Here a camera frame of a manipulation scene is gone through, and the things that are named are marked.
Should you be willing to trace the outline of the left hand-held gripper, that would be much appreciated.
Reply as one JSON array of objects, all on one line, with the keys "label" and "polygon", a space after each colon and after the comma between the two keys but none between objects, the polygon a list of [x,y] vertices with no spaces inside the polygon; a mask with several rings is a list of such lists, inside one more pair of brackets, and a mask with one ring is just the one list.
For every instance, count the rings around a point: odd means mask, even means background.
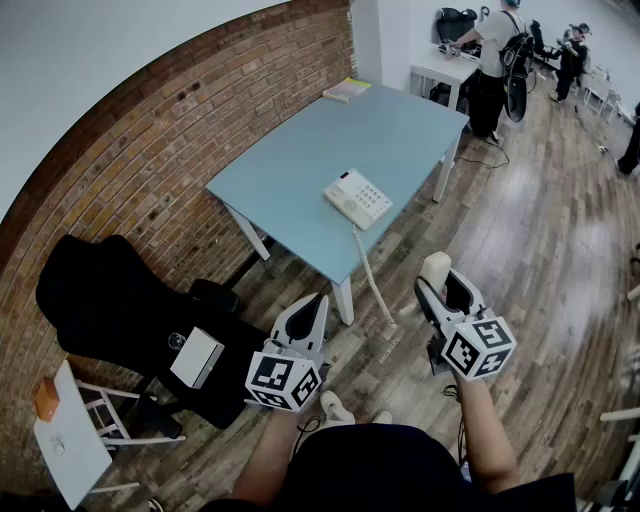
[{"label": "left hand-held gripper", "polygon": [[272,328],[276,341],[253,354],[247,403],[301,412],[316,397],[330,368],[323,353],[328,311],[328,297],[314,293],[279,314]]}]

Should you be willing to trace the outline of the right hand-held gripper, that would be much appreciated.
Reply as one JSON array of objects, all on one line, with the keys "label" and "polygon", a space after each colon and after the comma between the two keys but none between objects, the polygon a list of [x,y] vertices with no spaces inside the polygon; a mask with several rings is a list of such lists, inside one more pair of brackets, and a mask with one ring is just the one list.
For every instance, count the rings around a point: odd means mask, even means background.
[{"label": "right hand-held gripper", "polygon": [[[497,374],[516,348],[516,339],[502,316],[482,308],[478,288],[451,269],[445,280],[446,299],[423,277],[414,293],[426,320],[436,329],[427,353],[434,375],[451,370],[467,382]],[[462,314],[451,320],[452,314]]]}]

